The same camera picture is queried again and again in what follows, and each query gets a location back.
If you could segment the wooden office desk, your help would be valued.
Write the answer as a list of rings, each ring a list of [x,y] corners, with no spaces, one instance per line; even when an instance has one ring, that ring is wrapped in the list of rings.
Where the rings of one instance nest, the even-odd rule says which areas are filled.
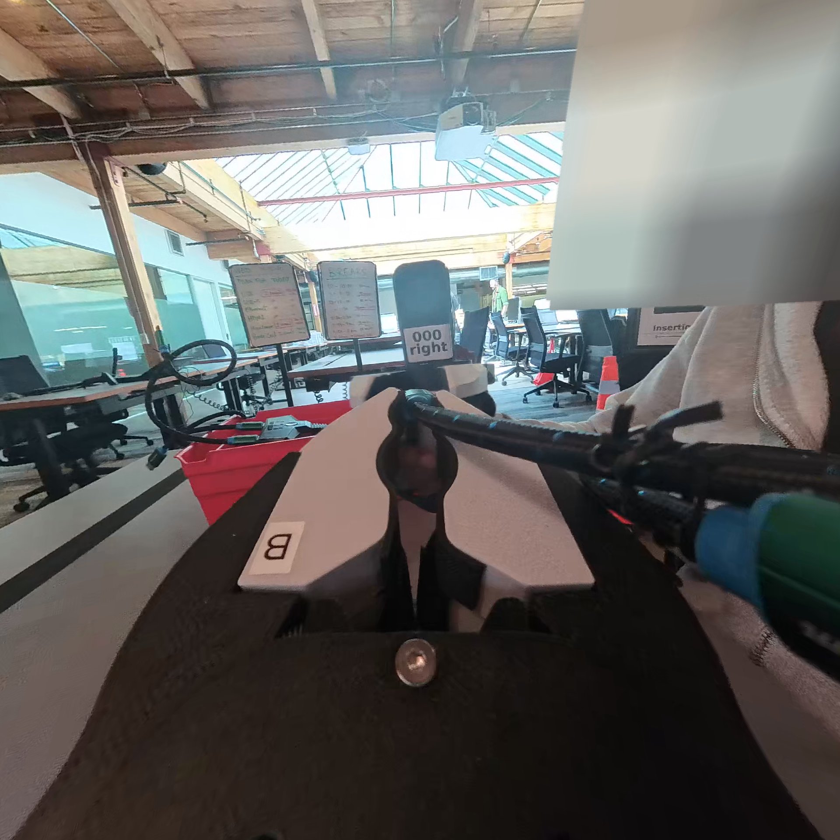
[[[349,383],[357,375],[393,373],[405,367],[403,340],[396,333],[289,348],[285,356],[288,363],[293,356],[302,362],[289,368],[290,384],[309,393],[329,392],[334,385]]]
[[[227,366],[222,365],[222,359],[216,358],[214,360],[187,360],[184,364],[179,364],[177,360],[185,352],[194,349],[200,345],[209,346],[217,345],[228,352],[229,358],[226,358]],[[277,352],[260,351],[245,353],[244,356],[237,357],[233,348],[226,344],[226,342],[216,340],[202,340],[184,345],[177,351],[172,353],[164,353],[163,361],[140,376],[122,377],[114,379],[113,381],[105,379],[108,377],[102,374],[99,378],[94,377],[77,385],[71,385],[65,388],[42,388],[31,394],[21,394],[15,399],[7,400],[5,396],[2,398],[2,413],[23,413],[16,423],[20,425],[21,430],[29,428],[26,424],[33,419],[41,418],[44,412],[49,413],[54,408],[65,408],[66,406],[83,406],[88,404],[106,403],[108,400],[122,400],[130,401],[139,400],[144,406],[150,403],[152,408],[146,407],[147,414],[151,421],[156,424],[161,430],[163,443],[169,449],[174,449],[181,443],[194,443],[195,439],[199,443],[202,439],[198,437],[198,432],[193,434],[187,430],[186,421],[181,420],[179,425],[175,425],[175,408],[173,407],[170,414],[171,417],[167,420],[160,420],[154,410],[154,405],[161,403],[165,396],[171,396],[169,390],[175,389],[180,385],[194,386],[198,390],[204,390],[219,382],[234,381],[243,375],[250,375],[249,369],[252,367],[259,367],[262,378],[265,380],[266,376],[263,372],[263,367],[268,361],[277,361]],[[6,440],[3,435],[6,432],[2,428],[2,466],[21,466],[27,464],[34,464],[39,455],[28,454],[28,444],[25,442],[25,436],[19,440]],[[12,450],[12,447],[22,446],[22,454],[17,454],[15,457],[6,457]]]

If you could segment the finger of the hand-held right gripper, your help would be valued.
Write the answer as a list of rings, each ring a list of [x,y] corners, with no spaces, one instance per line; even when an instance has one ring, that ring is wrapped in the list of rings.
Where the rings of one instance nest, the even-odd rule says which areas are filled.
[[[349,402],[356,408],[391,385],[390,374],[358,374],[350,381]]]
[[[496,381],[493,364],[449,364],[446,366],[446,391],[457,398],[488,392]]]

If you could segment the orange traffic cone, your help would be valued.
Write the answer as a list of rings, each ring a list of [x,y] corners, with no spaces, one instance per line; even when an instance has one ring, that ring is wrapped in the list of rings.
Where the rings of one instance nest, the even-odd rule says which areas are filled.
[[[598,387],[596,411],[600,412],[605,410],[608,398],[619,393],[621,390],[618,362],[615,355],[609,355],[603,358]]]

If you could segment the person's black shirt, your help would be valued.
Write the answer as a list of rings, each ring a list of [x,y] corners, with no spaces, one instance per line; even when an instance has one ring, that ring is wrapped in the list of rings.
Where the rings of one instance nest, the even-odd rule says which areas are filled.
[[[822,303],[815,319],[814,339],[826,377],[828,401],[822,450],[839,455],[839,300]]]

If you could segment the black framed marker sign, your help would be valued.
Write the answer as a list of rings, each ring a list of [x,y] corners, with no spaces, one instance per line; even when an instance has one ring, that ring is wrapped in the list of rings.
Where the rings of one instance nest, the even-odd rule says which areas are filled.
[[[630,308],[626,311],[626,346],[672,347],[703,309],[702,306]]]

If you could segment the person's right forearm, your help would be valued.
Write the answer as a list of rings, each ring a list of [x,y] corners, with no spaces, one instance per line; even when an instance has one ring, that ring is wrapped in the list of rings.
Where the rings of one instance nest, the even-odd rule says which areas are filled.
[[[526,424],[559,431],[603,434],[621,406],[633,408],[635,425],[650,425],[680,408],[718,401],[722,420],[683,427],[682,443],[771,445],[753,403],[753,385],[765,306],[707,308],[666,357],[639,383],[610,396],[605,408],[582,422],[527,418]]]

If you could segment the white ceiling projector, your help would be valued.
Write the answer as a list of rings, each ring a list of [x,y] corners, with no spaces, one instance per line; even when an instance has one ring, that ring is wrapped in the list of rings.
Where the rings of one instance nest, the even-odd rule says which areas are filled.
[[[497,135],[497,114],[483,101],[456,98],[437,116],[436,161],[480,158]]]

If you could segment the red plastic bin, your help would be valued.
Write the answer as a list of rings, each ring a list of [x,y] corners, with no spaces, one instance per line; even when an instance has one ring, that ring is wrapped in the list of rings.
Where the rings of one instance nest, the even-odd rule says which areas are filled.
[[[317,431],[297,437],[272,438],[260,443],[230,445],[236,436],[257,436],[255,429],[241,429],[233,418],[207,434],[209,442],[192,443],[175,454],[209,524],[218,520],[288,454],[305,447]]]

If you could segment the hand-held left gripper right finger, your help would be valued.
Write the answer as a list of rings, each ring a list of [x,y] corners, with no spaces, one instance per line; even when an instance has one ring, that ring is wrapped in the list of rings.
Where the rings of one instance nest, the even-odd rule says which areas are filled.
[[[452,547],[479,564],[480,592],[589,590],[594,577],[539,467],[449,438],[443,499]]]

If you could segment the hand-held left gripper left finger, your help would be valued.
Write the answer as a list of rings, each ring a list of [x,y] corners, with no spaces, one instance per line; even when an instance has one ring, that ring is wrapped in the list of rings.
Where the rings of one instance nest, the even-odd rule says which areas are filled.
[[[399,392],[387,388],[306,443],[238,578],[246,592],[357,596],[382,583],[391,498],[376,458]]]

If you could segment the black tape strip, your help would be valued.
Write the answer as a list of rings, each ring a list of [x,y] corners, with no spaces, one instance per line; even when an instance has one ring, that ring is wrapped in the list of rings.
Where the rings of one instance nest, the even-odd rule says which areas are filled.
[[[61,542],[50,552],[42,553],[15,575],[8,576],[1,585],[1,613],[35,592],[39,587],[90,552],[141,513],[171,493],[186,481],[183,473],[172,473],[135,499],[118,507],[102,520],[81,530],[71,539]]]

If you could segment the handwritten whiteboard on stand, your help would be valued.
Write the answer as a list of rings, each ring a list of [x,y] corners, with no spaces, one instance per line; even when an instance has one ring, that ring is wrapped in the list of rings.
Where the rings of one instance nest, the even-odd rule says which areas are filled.
[[[361,341],[382,335],[375,263],[323,260],[318,263],[322,325],[330,341],[352,342],[355,369],[363,371]]]
[[[249,345],[274,348],[287,405],[293,407],[289,371],[283,347],[306,342],[311,331],[306,320],[296,267],[282,260],[229,267]]]

